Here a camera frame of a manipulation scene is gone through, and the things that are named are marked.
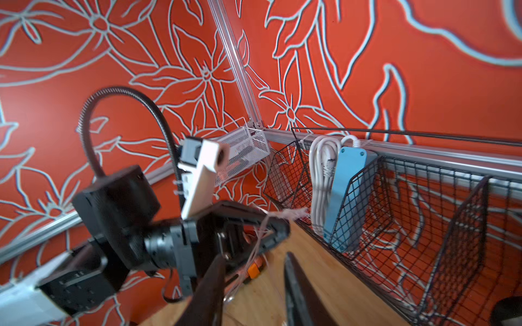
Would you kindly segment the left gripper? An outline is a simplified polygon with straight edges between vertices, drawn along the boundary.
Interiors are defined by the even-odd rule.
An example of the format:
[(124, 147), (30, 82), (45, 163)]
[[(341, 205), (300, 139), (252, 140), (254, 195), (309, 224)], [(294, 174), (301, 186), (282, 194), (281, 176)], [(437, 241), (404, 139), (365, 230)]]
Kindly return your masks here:
[[(236, 272), (248, 260), (256, 242), (247, 241), (248, 231), (261, 231), (266, 217), (259, 209), (238, 202), (220, 201), (183, 220), (182, 237), (174, 236), (175, 269), (183, 297), (191, 296), (216, 256), (225, 259), (226, 273)], [(276, 248), (290, 235), (290, 224), (270, 217), (258, 235), (258, 252)]]

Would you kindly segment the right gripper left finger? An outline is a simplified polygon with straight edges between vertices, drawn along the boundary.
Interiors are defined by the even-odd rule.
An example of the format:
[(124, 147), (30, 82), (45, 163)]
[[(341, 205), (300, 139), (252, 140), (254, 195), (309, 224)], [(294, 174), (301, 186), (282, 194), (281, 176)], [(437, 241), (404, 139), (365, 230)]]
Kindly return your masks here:
[(226, 287), (226, 260), (217, 255), (174, 326), (221, 326)]

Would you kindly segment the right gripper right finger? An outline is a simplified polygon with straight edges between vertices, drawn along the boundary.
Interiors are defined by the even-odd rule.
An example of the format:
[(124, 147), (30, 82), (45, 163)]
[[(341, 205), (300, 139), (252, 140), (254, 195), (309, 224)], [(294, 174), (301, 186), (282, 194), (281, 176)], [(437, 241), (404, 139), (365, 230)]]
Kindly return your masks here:
[(285, 256), (284, 284), (287, 325), (337, 325), (291, 252)]

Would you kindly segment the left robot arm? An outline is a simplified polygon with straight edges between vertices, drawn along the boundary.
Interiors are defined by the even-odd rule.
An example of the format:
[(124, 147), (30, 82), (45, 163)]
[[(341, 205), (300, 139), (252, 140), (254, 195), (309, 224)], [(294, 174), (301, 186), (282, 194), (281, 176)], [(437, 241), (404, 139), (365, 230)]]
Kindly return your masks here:
[[(142, 169), (108, 175), (91, 141), (95, 108), (111, 96), (140, 102), (163, 133), (178, 184), (180, 217), (156, 221), (160, 203)], [(142, 92), (102, 88), (79, 119), (80, 141), (95, 183), (73, 198), (91, 239), (1, 289), (2, 325), (45, 325), (74, 317), (115, 296), (132, 271), (178, 273), (190, 302), (178, 325), (220, 325), (225, 293), (240, 285), (261, 253), (290, 235), (289, 219), (238, 202), (213, 201), (216, 175), (228, 162), (228, 145), (201, 138), (175, 144), (158, 106)]]

